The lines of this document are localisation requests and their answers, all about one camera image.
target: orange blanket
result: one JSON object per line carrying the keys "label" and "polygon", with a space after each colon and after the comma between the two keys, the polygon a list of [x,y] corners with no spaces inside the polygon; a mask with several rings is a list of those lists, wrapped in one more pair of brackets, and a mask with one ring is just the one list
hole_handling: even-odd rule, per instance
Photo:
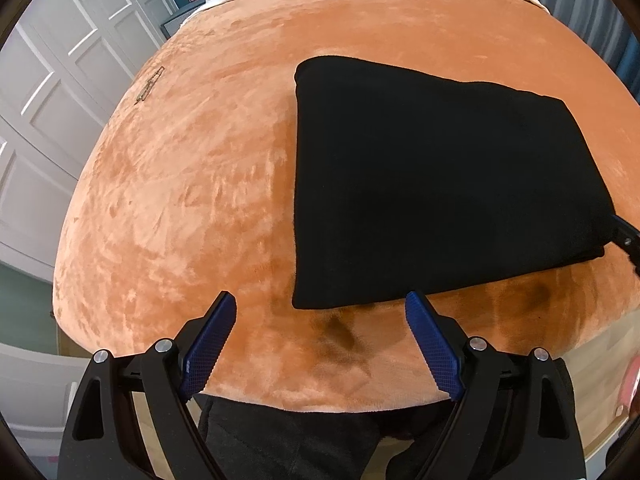
{"label": "orange blanket", "polygon": [[[141,352],[225,289],[238,300],[238,322],[210,394],[347,412],[444,397],[402,301],[311,312],[290,304],[293,74],[319,54],[564,100],[618,213],[640,225],[640,108],[544,10],[523,0],[236,0],[194,17],[149,60],[82,173],[54,283],[56,317],[73,339],[90,351]],[[626,256],[609,246],[586,264],[431,301],[501,350],[543,346],[557,356],[639,298]]]}

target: curtain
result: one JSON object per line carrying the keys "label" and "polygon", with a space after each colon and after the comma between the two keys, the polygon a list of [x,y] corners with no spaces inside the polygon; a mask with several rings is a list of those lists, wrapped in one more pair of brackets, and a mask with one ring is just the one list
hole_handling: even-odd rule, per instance
{"label": "curtain", "polygon": [[640,103],[640,44],[611,0],[540,0],[611,67]]}

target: black folded cloth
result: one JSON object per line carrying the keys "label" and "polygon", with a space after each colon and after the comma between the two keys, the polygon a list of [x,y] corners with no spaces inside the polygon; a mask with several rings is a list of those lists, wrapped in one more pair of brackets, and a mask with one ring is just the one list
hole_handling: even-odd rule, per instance
{"label": "black folded cloth", "polygon": [[561,100],[339,56],[307,59],[295,81],[295,308],[604,254],[614,207]]}

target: blue textured pad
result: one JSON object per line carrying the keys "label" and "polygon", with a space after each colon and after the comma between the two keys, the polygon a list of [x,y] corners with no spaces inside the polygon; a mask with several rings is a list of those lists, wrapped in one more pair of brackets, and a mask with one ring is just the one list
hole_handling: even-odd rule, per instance
{"label": "blue textured pad", "polygon": [[184,357],[182,383],[178,390],[183,401],[186,402],[204,389],[235,323],[236,298],[227,294]]}
{"label": "blue textured pad", "polygon": [[438,388],[447,392],[452,400],[460,400],[464,393],[460,381],[460,361],[415,292],[407,295],[404,312]]}

